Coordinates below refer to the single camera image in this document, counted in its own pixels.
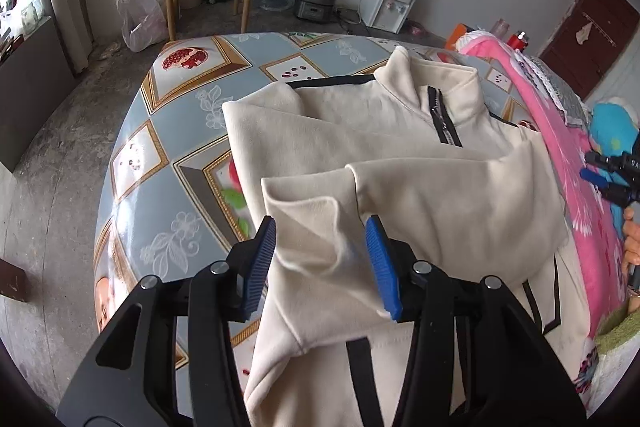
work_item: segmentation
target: brown door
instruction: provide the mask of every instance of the brown door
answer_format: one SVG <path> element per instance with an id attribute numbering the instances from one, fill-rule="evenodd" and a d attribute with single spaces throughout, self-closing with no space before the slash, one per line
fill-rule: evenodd
<path id="1" fill-rule="evenodd" d="M 626 0 L 578 0 L 540 58 L 585 99 L 624 51 L 639 20 Z"/>

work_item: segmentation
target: table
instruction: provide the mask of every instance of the table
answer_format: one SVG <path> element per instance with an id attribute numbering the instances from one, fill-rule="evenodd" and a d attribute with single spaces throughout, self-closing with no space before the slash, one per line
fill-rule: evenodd
<path id="1" fill-rule="evenodd" d="M 154 273 L 191 277 L 254 225 L 233 164 L 222 104 L 267 86 L 342 74 L 366 74 L 386 63 L 398 42 L 334 34 L 239 34 L 167 44 L 131 103 L 111 154 L 95 234 L 98 329 L 137 281 Z M 489 109 L 532 125 L 524 102 L 499 63 L 403 44 L 415 56 L 478 69 Z M 246 385 L 260 311 L 231 324 L 242 388 Z M 178 319 L 178 409 L 190 415 L 186 319 Z"/>

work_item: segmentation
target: pink towel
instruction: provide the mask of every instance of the pink towel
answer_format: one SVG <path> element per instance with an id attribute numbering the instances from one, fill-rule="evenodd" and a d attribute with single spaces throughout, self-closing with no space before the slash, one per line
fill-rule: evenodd
<path id="1" fill-rule="evenodd" d="M 593 185 L 580 178 L 589 150 L 586 133 L 568 129 L 558 110 L 542 99 L 525 78 L 515 54 L 496 38 L 481 36 L 466 44 L 460 53 L 498 60 L 515 85 L 545 140 L 551 161 L 562 185 L 574 230 L 575 246 L 591 313 L 590 336 L 625 298 L 622 278 L 622 244 L 613 227 L 608 203 Z"/>

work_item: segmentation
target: concrete floor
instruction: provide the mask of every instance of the concrete floor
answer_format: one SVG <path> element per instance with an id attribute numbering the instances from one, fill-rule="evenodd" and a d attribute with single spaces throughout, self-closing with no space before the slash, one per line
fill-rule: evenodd
<path id="1" fill-rule="evenodd" d="M 178 38 L 238 33 L 231 3 L 185 10 Z M 354 33 L 366 34 L 363 26 Z M 249 31 L 345 33 L 337 22 L 304 22 L 289 12 L 254 10 Z M 373 36 L 431 46 L 435 36 Z M 27 381 L 56 407 L 97 336 L 92 253 L 100 190 L 116 136 L 161 44 L 123 48 L 99 61 L 49 118 L 14 174 L 0 165 L 0 257 L 23 268 L 30 301 L 0 296 L 0 337 Z"/>

